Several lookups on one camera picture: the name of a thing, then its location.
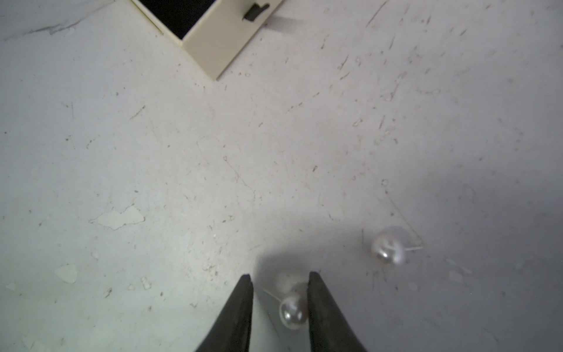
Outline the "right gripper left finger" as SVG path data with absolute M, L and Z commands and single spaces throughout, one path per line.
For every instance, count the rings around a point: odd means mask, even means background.
M 249 274 L 238 280 L 197 352 L 248 352 L 252 333 L 254 286 Z

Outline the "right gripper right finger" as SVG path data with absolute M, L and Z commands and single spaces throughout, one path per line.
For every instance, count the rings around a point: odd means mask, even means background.
M 311 351 L 367 351 L 346 321 L 321 275 L 316 271 L 309 273 L 306 297 Z

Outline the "pearl earring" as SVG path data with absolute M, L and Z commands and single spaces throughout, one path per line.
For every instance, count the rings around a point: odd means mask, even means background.
M 262 290 L 278 302 L 278 315 L 282 325 L 291 331 L 305 327 L 309 320 L 306 290 L 297 287 L 288 291 Z
M 408 252 L 418 251 L 423 248 L 423 246 L 405 247 L 398 238 L 382 234 L 372 242 L 370 251 L 384 265 L 402 265 L 406 262 Z

